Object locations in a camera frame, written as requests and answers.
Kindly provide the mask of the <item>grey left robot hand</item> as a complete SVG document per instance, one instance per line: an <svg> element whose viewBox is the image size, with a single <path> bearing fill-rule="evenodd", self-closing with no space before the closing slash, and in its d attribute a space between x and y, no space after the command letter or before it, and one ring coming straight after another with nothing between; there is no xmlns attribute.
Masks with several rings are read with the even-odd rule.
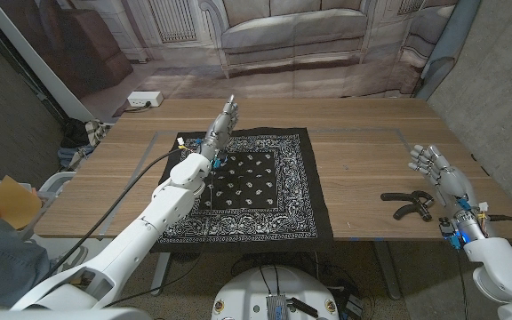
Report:
<svg viewBox="0 0 512 320"><path fill-rule="evenodd" d="M234 102L234 95L231 95L224 105L222 112L209 126L199 152L207 159L213 159L227 146L230 135L237 123L237 104Z"/></svg>

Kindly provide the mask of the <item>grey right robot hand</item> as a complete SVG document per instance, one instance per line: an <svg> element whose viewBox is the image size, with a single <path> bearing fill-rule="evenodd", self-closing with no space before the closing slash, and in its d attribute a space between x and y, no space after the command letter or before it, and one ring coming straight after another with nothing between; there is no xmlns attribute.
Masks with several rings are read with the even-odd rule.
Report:
<svg viewBox="0 0 512 320"><path fill-rule="evenodd" d="M410 151L408 166L419 172L436 189L438 201L446 208L452 208L463 199L469 206L477 207L476 193L467 176L452 166L437 146L415 145Z"/></svg>

